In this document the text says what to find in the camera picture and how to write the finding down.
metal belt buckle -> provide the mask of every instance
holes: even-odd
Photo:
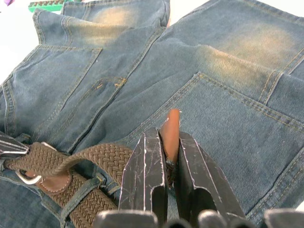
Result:
[[[0,132],[0,159],[16,159],[28,152],[29,148],[26,145]]]
[[[26,155],[29,152],[29,147],[18,142],[13,137],[10,137],[0,132],[0,159],[17,159]],[[26,184],[36,184],[41,180],[41,176],[36,176],[32,179],[22,174],[20,170],[16,170],[16,175]]]

white surface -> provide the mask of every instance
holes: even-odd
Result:
[[[6,7],[0,0],[0,83],[38,44],[32,13],[28,10],[33,0],[16,0]],[[208,0],[171,0],[171,25]],[[303,0],[261,0],[280,10],[304,17]],[[304,202],[298,208],[304,211]]]

faded denim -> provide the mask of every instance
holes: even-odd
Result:
[[[254,0],[211,0],[166,28],[168,0],[36,11],[39,45],[2,84],[0,130],[65,153],[133,148],[179,108],[180,128],[219,164],[247,218],[304,200],[304,18]],[[119,188],[102,174],[114,200]],[[48,196],[0,174],[0,227],[58,227]],[[170,218],[177,216],[170,194]]]

braided belt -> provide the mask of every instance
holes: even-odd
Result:
[[[100,144],[66,156],[38,142],[32,144],[29,151],[27,155],[18,159],[6,160],[4,167],[27,171],[26,175],[30,177],[42,176],[36,185],[62,208],[70,200],[74,200],[75,193],[87,181],[77,172],[70,170],[72,166],[82,160],[89,160],[106,171],[115,182],[121,185],[124,167],[132,153],[132,150],[123,146]],[[60,177],[65,172],[67,173],[67,184],[61,189],[51,191],[43,184],[43,182],[47,184],[49,178]],[[90,228],[98,212],[116,208],[116,205],[100,189],[94,188],[78,203],[69,216],[76,228]]]

blue denim jeans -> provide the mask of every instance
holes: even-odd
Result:
[[[68,2],[36,11],[39,45],[0,91],[0,130],[73,154],[133,148],[179,108],[180,129],[219,164],[247,218],[304,200],[304,18],[255,0],[211,0],[166,28],[169,0]],[[82,175],[103,175],[89,162]],[[58,227],[61,209],[10,170],[0,227]],[[174,193],[169,217],[177,216]]]

